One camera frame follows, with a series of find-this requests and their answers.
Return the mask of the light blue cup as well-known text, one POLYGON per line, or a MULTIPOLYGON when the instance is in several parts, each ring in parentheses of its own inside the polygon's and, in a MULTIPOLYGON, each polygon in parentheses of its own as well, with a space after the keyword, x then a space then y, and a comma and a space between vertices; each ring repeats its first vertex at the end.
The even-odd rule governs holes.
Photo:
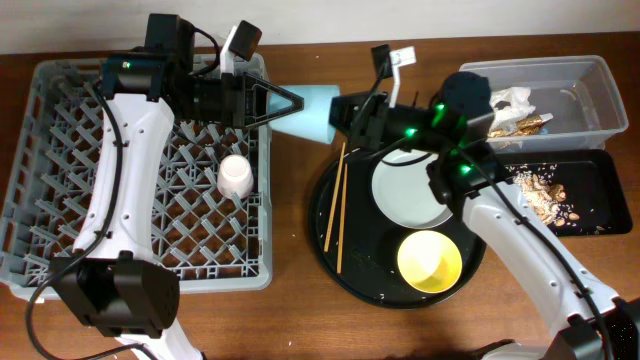
POLYGON ((285 85, 284 89, 299 95, 304 100, 304 108, 269 123, 277 132, 295 137, 331 144, 336 129, 329 124, 331 102, 340 95, 338 85, 285 85))

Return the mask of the wooden chopstick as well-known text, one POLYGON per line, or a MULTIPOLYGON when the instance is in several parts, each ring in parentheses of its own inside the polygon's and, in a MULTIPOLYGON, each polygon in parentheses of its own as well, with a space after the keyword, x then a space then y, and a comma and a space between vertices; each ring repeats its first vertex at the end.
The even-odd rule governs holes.
POLYGON ((340 182, 341 182, 341 176, 342 176, 342 168, 343 168, 345 150, 346 150, 346 143, 343 143, 342 147, 341 147, 340 156, 339 156, 339 159, 338 159, 338 166, 337 166, 336 177, 335 177, 335 182, 334 182, 334 189, 333 189, 332 199, 331 199, 331 206, 330 206, 330 211, 329 211, 327 231, 326 231, 325 243, 324 243, 324 248, 323 248, 325 253, 327 253, 329 251, 329 246, 330 246, 330 241, 331 241, 331 235, 332 235, 332 229, 333 229, 333 223, 334 223, 334 216, 335 216, 335 211, 336 211, 336 206, 337 206, 337 197, 338 197, 338 192, 339 192, 339 187, 340 187, 340 182))
POLYGON ((340 211, 340 223, 339 223, 339 238, 338 238, 338 250, 337 250, 337 274, 342 273, 343 264, 343 247, 344 247, 344 228, 346 223, 346 201, 347 201, 347 188, 348 188, 348 175, 344 175, 342 183, 342 197, 341 197, 341 211, 340 211))

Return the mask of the white plate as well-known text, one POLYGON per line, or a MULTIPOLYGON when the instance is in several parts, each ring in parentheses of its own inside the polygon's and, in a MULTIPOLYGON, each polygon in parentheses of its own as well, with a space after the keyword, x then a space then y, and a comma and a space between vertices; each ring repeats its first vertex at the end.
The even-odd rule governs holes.
POLYGON ((407 228, 430 229, 452 216, 429 186, 426 168, 437 159, 433 153, 397 149, 376 165, 371 191, 375 204, 388 219, 407 228))

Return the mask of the white cup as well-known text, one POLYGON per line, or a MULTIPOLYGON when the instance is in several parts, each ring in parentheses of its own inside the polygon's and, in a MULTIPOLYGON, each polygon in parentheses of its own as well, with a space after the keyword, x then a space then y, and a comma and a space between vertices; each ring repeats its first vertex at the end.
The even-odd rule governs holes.
POLYGON ((220 163, 217 189, 226 198, 235 193, 240 199, 248 197, 253 189, 253 173, 250 162, 241 155, 226 156, 220 163))

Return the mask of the white paper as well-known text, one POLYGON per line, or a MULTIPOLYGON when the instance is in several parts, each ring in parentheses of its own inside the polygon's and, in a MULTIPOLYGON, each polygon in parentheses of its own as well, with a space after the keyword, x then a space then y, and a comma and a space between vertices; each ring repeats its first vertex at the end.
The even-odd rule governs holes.
POLYGON ((536 106, 529 102, 531 93, 529 87, 510 87, 492 92, 489 103, 494 111, 494 121, 490 130, 497 130, 531 115, 536 110, 536 106))

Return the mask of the yellow bowl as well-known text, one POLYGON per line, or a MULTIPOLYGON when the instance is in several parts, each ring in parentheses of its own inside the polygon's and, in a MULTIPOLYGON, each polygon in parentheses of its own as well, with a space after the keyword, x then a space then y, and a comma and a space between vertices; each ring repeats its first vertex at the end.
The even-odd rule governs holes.
POLYGON ((450 290, 460 279, 462 255, 446 235, 421 230, 400 244, 396 263, 403 280, 412 288, 427 294, 450 290))

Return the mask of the gold snack wrapper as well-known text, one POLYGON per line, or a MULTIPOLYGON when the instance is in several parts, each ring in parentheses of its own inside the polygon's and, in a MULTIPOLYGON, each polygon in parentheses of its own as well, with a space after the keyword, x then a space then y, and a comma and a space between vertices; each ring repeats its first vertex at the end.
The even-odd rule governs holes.
POLYGON ((520 137, 538 134, 554 116, 551 113, 535 115, 525 119, 501 124, 488 133, 489 138, 520 137))

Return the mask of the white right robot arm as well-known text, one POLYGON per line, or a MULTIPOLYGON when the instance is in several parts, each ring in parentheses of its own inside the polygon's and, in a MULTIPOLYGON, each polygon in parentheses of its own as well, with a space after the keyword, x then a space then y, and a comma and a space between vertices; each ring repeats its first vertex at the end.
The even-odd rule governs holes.
POLYGON ((505 339, 468 358, 637 360, 639 302, 621 299, 588 271, 528 205, 486 142, 490 95, 487 78, 456 72, 426 109, 395 105, 371 89, 333 98, 329 122, 373 156, 397 148, 437 154, 426 168, 436 200, 499 256, 553 337, 543 348, 505 339))

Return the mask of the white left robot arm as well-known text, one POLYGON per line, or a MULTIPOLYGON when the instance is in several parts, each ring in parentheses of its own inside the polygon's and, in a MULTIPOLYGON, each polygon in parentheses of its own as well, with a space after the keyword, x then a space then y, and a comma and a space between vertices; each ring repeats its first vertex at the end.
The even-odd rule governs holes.
POLYGON ((101 70, 102 145, 88 214, 68 257, 49 265, 48 284, 79 322, 113 337, 119 349, 150 359, 198 359, 178 318, 179 279, 154 261, 151 212, 163 149, 174 124, 195 120, 263 130, 281 111, 303 109, 299 95, 260 75, 237 71, 250 60, 261 30, 241 22, 216 50, 214 62, 194 66, 197 28, 153 13, 142 47, 112 54, 101 70))

